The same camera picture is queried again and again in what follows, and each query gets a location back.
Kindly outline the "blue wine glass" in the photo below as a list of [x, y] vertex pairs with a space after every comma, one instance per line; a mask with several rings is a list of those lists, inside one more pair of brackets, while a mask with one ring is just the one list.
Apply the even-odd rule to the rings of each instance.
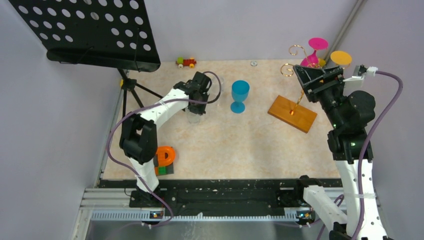
[[231, 86], [231, 96], [233, 103], [230, 109], [235, 114], [241, 114], [245, 111], [246, 107], [244, 101], [247, 99], [250, 91], [250, 85], [245, 80], [237, 80]]

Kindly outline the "tall clear wine glass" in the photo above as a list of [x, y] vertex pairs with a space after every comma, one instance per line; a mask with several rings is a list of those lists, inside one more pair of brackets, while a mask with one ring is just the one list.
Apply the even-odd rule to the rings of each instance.
[[209, 93], [212, 99], [216, 98], [217, 95], [222, 95], [224, 91], [224, 78], [222, 76], [218, 77], [219, 80], [213, 76], [211, 81], [212, 85], [210, 87]]

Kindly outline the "patterned clear glass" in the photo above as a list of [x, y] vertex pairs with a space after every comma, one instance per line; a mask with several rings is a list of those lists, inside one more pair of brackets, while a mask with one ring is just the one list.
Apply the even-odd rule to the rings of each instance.
[[201, 122], [202, 116], [191, 112], [188, 108], [185, 109], [186, 118], [191, 125], [197, 125]]

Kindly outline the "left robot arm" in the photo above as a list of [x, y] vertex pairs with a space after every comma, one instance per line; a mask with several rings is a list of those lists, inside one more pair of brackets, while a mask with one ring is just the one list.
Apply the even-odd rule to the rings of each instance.
[[158, 130], [180, 111], [187, 110], [198, 116], [205, 114], [211, 86], [211, 78], [197, 71], [192, 79], [176, 83], [155, 104], [131, 114], [123, 121], [119, 147], [136, 172], [136, 186], [142, 192], [141, 200], [147, 206], [156, 206], [161, 198], [156, 190], [159, 180], [154, 164]]

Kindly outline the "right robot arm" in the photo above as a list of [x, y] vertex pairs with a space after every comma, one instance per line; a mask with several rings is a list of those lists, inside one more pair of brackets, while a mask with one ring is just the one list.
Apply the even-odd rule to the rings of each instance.
[[313, 179], [299, 180], [293, 200], [310, 205], [331, 240], [387, 240], [373, 185], [373, 152], [366, 126], [375, 118], [375, 98], [356, 90], [344, 94], [348, 82], [341, 67], [295, 65], [293, 72], [312, 103], [320, 103], [332, 130], [328, 147], [339, 172], [346, 211], [342, 211]]

